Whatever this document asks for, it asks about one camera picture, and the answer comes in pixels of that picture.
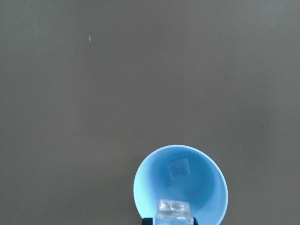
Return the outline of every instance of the blue bowl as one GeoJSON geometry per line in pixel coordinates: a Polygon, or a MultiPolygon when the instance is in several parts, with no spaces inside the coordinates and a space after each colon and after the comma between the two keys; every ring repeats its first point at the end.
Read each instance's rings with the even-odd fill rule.
{"type": "Polygon", "coordinates": [[[159,199],[188,202],[201,225],[221,223],[228,204],[226,181],[219,167],[203,152],[169,145],[149,154],[134,181],[134,199],[142,218],[154,218],[159,199]]]}

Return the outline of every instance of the dark gray surface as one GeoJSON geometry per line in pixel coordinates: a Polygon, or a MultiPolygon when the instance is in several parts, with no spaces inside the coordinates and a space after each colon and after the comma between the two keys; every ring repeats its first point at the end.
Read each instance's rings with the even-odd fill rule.
{"type": "Polygon", "coordinates": [[[298,224],[299,11],[1,1],[0,224],[138,225],[135,171],[168,144],[220,166],[222,224],[298,224]]]}

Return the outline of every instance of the gray table surface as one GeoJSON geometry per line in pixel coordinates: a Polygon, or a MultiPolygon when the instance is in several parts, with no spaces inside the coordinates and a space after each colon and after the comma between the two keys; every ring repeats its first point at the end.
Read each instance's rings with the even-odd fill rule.
{"type": "Polygon", "coordinates": [[[141,224],[169,144],[219,165],[223,225],[300,223],[300,1],[2,0],[0,31],[0,224],[141,224]]]}

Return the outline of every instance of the black object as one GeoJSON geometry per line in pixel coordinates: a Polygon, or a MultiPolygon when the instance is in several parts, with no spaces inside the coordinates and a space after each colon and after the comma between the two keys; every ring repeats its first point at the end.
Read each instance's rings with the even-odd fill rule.
{"type": "MultiPolygon", "coordinates": [[[[153,218],[142,219],[142,225],[153,225],[153,218]]],[[[195,217],[194,217],[194,225],[198,225],[198,222],[195,217]]]]}

